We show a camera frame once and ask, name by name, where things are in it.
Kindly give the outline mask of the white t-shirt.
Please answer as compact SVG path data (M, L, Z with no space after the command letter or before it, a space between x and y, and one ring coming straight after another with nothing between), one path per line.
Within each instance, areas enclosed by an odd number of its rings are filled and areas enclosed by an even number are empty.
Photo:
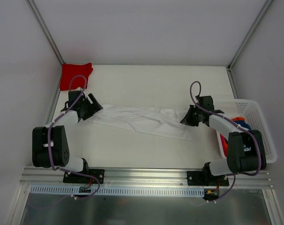
M104 105L89 121L142 134L191 141L189 128L180 122L184 115L183 110Z

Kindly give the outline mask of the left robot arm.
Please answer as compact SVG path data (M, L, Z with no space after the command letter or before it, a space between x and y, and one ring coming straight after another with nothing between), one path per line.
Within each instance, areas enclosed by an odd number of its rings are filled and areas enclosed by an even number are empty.
M86 96L80 90L69 91L68 100L59 116L51 123L35 127L32 131L33 165L74 172L73 176L78 182L87 182L90 177L88 162L84 158L70 155L68 130L102 109L93 94Z

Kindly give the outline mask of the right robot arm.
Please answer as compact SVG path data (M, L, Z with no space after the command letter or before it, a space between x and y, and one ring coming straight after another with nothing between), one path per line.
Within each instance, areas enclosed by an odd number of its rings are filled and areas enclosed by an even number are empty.
M227 140L227 157L207 162L201 178L206 185L213 185L224 175L244 174L256 176L267 166L262 134L248 129L227 118L223 111L216 110L212 96L192 98L187 114L181 124L197 127L200 123L216 130Z

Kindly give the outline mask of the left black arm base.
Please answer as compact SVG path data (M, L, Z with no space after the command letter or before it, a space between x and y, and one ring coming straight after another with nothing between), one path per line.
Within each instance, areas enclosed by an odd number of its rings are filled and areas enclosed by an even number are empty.
M97 179L100 184L103 184L105 178L105 170L104 169L89 169L87 172L78 172L83 175L78 175L75 173L64 173L63 183L67 184L97 184Z

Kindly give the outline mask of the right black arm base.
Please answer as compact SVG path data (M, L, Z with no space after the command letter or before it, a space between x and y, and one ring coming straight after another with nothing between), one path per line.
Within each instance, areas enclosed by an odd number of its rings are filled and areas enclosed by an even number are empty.
M187 184L189 186L229 186L228 178L224 175L205 175L202 171L187 171Z

